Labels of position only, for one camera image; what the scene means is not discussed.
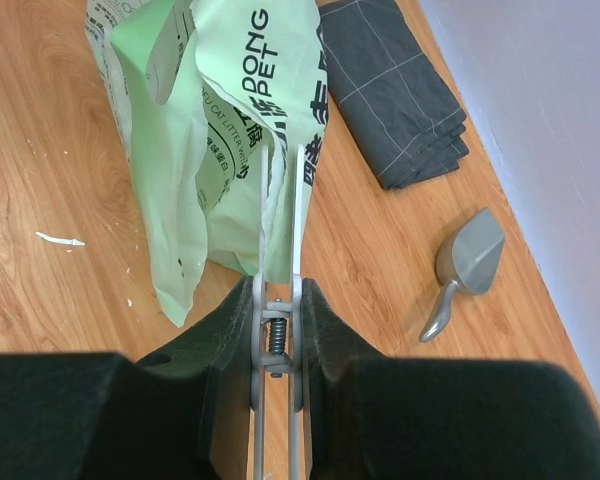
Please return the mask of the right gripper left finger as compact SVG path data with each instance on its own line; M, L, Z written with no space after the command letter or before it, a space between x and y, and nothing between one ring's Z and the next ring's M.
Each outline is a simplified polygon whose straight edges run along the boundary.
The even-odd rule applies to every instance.
M139 361L0 353L0 479L243 479L252 281Z

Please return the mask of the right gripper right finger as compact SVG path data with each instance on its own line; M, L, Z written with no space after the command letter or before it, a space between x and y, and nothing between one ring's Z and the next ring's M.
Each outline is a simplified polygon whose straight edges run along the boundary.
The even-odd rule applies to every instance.
M383 355L303 283L312 479L600 479L600 426L544 361Z

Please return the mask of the piano pattern bag clip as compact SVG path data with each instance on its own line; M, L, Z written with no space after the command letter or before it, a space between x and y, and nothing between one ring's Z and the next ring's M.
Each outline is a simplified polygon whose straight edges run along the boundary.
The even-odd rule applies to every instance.
M301 276L303 224L303 166L298 163L293 180L290 244L289 298L270 299L266 279L266 201L270 192L269 149L263 146L260 154L259 198L259 265L252 284L251 319L251 390L250 402L254 411L253 477L261 479L265 458L265 377L275 374L287 378L288 385L288 477L299 479L305 465L301 453L300 420L303 410L303 323Z

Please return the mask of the grey metal scoop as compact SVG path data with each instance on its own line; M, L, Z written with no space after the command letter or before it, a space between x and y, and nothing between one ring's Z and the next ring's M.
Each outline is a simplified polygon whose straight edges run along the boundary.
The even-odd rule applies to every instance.
M421 343L433 340L448 325L456 294L479 296L491 288L505 238L494 214L485 207L442 242L435 260L441 290L419 335Z

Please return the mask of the green litter bag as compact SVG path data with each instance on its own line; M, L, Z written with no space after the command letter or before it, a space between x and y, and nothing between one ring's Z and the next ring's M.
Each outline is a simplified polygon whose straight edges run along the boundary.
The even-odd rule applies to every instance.
M91 1L85 30L167 318L210 261L286 282L328 122L316 3Z

